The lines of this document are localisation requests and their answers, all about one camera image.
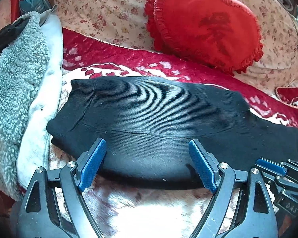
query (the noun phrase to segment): red and white blanket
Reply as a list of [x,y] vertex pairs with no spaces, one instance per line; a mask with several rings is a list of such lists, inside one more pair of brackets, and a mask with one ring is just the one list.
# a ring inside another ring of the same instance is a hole
[[[270,97],[241,81],[201,64],[174,56],[144,50],[124,48],[101,42],[63,29],[63,89],[59,110],[71,91],[71,80],[99,76],[160,76],[170,80],[214,85],[239,91],[250,105],[252,113],[274,123],[298,128],[298,103],[291,102],[294,90],[278,91]],[[51,144],[50,169],[62,167],[69,156]],[[229,228],[236,207],[238,191],[234,192],[231,206],[221,231]],[[207,208],[211,194],[206,189],[168,191],[124,187],[97,177],[84,193],[85,201],[105,237],[189,237]],[[60,208],[66,210],[60,191]]]

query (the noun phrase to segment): folded black sweater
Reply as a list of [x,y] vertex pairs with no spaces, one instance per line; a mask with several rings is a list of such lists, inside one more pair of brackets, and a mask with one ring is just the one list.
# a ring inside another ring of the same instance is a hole
[[248,171],[259,157],[298,161],[298,129],[253,115],[238,92],[158,77],[72,80],[68,101],[47,125],[52,143],[78,158],[102,137],[99,174],[151,188],[196,188],[188,143]]

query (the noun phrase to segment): red ruffle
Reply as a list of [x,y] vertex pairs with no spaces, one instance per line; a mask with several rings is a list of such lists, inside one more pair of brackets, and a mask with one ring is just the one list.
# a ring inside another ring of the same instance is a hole
[[[263,55],[256,16],[237,0],[219,0],[220,3],[217,0],[146,1],[147,30],[154,39],[157,51],[176,54],[181,58],[219,68],[229,74],[233,74],[233,71],[246,72],[246,68]],[[208,3],[215,4],[211,10],[210,7],[203,7]],[[188,6],[191,14],[177,14],[177,8],[188,4],[193,4]],[[193,22],[194,17],[201,14],[201,21]]]

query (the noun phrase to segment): plush blanket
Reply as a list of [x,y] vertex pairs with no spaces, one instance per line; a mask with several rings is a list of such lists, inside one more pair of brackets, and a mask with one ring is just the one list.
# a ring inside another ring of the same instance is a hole
[[[71,80],[98,76],[160,76],[169,80],[203,83],[242,93],[252,113],[268,121],[298,128],[298,107],[272,98],[260,90],[203,65],[163,54],[123,48],[63,29],[63,76],[59,110],[72,90]],[[49,168],[61,168],[72,160],[50,145]],[[68,220],[60,189],[60,210]],[[187,238],[205,212],[212,194],[195,190],[153,190],[127,187],[97,176],[84,194],[95,221],[106,238]],[[221,232],[229,228],[236,208],[234,191]]]
[[40,16],[30,12],[22,33],[0,54],[0,190],[20,199],[16,160],[46,66],[48,47],[40,29]]

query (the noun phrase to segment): fluffy gray fabric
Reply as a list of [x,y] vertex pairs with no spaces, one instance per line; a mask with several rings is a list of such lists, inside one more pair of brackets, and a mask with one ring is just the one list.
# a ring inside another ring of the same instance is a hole
[[21,198],[16,160],[28,110],[49,62],[39,14],[22,17],[30,17],[28,24],[0,54],[0,190],[15,200]]

